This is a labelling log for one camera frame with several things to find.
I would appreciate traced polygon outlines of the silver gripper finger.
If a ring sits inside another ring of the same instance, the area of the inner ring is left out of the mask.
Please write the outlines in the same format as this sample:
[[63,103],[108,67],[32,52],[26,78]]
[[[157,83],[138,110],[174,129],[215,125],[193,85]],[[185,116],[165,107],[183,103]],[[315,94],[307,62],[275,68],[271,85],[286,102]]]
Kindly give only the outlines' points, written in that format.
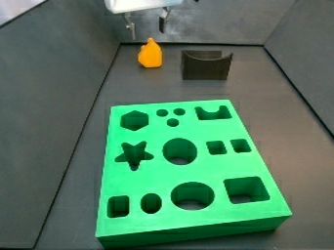
[[126,28],[132,34],[132,40],[136,40],[136,25],[132,22],[131,13],[124,14],[124,19],[126,19]]
[[170,7],[163,7],[163,12],[159,16],[159,31],[162,33],[166,32],[166,25],[167,25],[170,13],[171,13]]

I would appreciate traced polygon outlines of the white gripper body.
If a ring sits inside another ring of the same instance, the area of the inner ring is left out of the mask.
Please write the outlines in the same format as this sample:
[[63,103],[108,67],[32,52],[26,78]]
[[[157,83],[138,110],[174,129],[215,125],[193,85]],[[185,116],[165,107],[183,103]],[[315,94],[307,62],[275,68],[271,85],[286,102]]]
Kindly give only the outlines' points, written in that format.
[[183,0],[104,0],[107,9],[114,14],[181,5]]

